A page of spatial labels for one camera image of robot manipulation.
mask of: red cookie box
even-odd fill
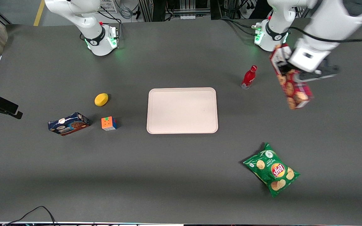
[[[287,65],[287,59],[291,53],[287,44],[278,45],[270,55],[270,62],[286,95],[288,106],[293,110],[304,107],[314,96],[306,83],[297,83],[293,80],[294,75],[299,73],[298,70],[292,69],[287,73],[280,71],[279,67]]]

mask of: rubik's cube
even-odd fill
[[[117,129],[117,120],[113,119],[111,116],[101,119],[101,128],[105,131],[116,130]]]

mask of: red bottle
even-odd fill
[[[249,71],[245,74],[244,80],[243,80],[243,82],[241,83],[241,88],[243,88],[243,89],[249,89],[249,88],[250,88],[250,86],[251,86],[251,84],[252,84],[252,81],[255,79],[255,76],[256,76],[255,72],[256,72],[257,68],[258,68],[258,67],[257,67],[256,65],[253,65],[253,66],[251,67],[251,70],[249,70]]]

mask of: tray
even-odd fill
[[[213,88],[152,89],[146,129],[151,134],[214,133],[217,131]]]

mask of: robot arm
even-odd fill
[[[99,11],[100,0],[45,0],[47,8],[78,27],[88,48],[97,56],[109,54],[118,46],[116,28],[100,24],[91,13]]]
[[[318,0],[267,1],[273,8],[272,17],[253,26],[257,29],[254,43],[266,51],[273,51],[276,45],[286,39],[287,30],[295,18],[295,12],[291,11],[292,7],[313,8],[318,2]],[[350,9],[348,2],[348,0],[323,0],[304,31],[326,40],[345,40],[362,25],[362,12]],[[357,0],[356,3],[362,4],[362,0]],[[313,72],[338,45],[336,42],[320,41],[303,35],[298,39],[289,63],[303,71]]]
[[[342,0],[323,0],[304,31],[327,40],[345,40],[361,25],[362,12],[347,9]],[[289,63],[304,71],[313,72],[338,45],[336,42],[315,40],[303,35],[297,40]]]

